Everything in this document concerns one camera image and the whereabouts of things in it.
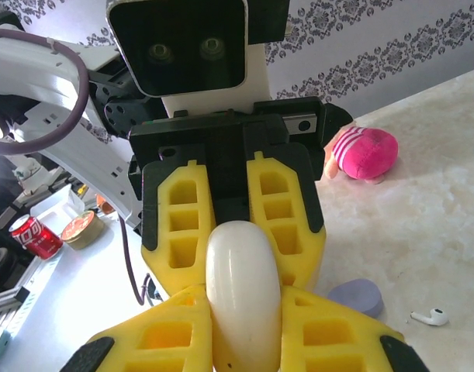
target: striped plush toy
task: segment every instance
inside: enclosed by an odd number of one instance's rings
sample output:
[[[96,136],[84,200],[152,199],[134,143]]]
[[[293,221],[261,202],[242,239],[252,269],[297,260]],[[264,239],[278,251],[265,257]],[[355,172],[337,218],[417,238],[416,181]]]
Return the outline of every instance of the striped plush toy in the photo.
[[[342,127],[324,150],[328,178],[335,178],[340,170],[356,180],[378,184],[395,164],[399,145],[390,133],[353,122]]]

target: wireless earbud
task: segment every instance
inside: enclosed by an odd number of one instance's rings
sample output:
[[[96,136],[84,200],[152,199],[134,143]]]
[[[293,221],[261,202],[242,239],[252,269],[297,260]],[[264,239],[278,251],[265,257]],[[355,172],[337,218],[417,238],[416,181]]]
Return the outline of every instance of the wireless earbud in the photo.
[[[410,317],[418,322],[428,324],[430,326],[442,326],[448,323],[448,316],[439,308],[430,310],[430,317],[427,317],[417,312],[411,312]]]

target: red soda can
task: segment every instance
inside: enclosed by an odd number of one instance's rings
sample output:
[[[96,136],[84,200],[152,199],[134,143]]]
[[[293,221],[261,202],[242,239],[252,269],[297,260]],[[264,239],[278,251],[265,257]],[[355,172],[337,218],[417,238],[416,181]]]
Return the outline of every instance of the red soda can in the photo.
[[[31,215],[17,219],[9,232],[22,246],[43,260],[51,258],[63,246],[59,236]]]

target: patterned wallpaper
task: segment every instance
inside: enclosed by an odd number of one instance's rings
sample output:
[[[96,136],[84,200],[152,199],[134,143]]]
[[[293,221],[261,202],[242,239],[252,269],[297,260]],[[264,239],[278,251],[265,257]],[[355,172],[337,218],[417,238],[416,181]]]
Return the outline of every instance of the patterned wallpaper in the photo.
[[[113,43],[106,0],[0,0],[29,32]],[[474,1],[291,0],[292,32],[266,45],[274,98],[317,95],[354,116],[474,69]]]

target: white egg-shaped object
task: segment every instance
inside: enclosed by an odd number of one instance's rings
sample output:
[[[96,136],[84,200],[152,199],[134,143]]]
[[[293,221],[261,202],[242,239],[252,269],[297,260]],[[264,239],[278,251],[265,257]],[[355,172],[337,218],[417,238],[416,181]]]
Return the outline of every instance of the white egg-shaped object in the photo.
[[[277,372],[281,293],[267,236],[254,223],[226,222],[213,230],[206,257],[214,367],[218,372]]]

